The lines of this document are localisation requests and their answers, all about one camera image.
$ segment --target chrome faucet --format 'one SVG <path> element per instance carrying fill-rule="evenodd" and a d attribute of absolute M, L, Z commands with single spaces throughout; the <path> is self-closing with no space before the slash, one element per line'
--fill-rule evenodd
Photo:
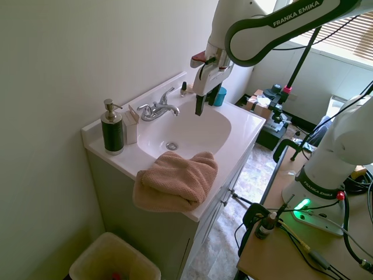
<path fill-rule="evenodd" d="M 173 90 L 175 90 L 174 87 L 166 91 L 162 95 L 159 103 L 155 101 L 153 102 L 153 106 L 145 104 L 143 106 L 138 107 L 138 111 L 143 110 L 141 119 L 144 121 L 154 121 L 160 116 L 163 116 L 164 113 L 167 111 L 172 111 L 175 116 L 178 116 L 180 114 L 179 108 L 167 104 L 167 95 L 171 93 Z"/>

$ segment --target window blinds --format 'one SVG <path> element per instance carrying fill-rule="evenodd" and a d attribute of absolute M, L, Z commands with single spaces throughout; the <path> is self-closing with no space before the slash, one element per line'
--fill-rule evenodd
<path fill-rule="evenodd" d="M 332 34 L 350 19 L 351 17 L 347 17 L 323 25 L 316 41 Z M 302 36 L 311 38 L 313 32 L 313 30 L 306 32 Z M 347 26 L 323 42 L 343 48 L 358 57 L 373 61 L 373 12 L 358 16 Z"/>

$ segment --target sink drain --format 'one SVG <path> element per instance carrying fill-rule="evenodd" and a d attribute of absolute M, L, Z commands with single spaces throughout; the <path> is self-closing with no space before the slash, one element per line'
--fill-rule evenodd
<path fill-rule="evenodd" d="M 169 142 L 166 144 L 166 148 L 170 151 L 176 151 L 179 148 L 179 146 L 174 142 Z"/>

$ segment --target small bottle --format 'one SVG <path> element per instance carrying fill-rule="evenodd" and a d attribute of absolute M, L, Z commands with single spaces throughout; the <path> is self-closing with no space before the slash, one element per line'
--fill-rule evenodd
<path fill-rule="evenodd" d="M 116 156 L 123 151 L 124 136 L 122 115 L 117 114 L 114 111 L 114 107 L 122 107 L 113 104 L 111 99 L 106 99 L 104 104 L 107 112 L 101 116 L 101 126 L 103 129 L 105 151 L 109 155 Z"/>
<path fill-rule="evenodd" d="M 267 218 L 261 220 L 261 223 L 255 230 L 255 235 L 259 239 L 266 239 L 267 236 L 273 231 L 277 222 L 277 213 L 272 212 Z"/>
<path fill-rule="evenodd" d="M 182 83 L 182 86 L 181 86 L 181 90 L 180 90 L 180 95 L 181 97 L 185 97 L 185 95 L 187 95 L 187 82 L 183 82 Z"/>

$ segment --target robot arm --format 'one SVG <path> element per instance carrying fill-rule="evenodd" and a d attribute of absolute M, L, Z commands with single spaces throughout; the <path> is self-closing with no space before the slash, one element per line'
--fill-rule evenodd
<path fill-rule="evenodd" d="M 269 15 L 255 0 L 219 0 L 205 52 L 191 60 L 198 70 L 193 91 L 201 114 L 205 95 L 219 91 L 233 63 L 250 67 L 281 43 L 327 22 L 373 9 L 373 0 L 298 0 Z"/>

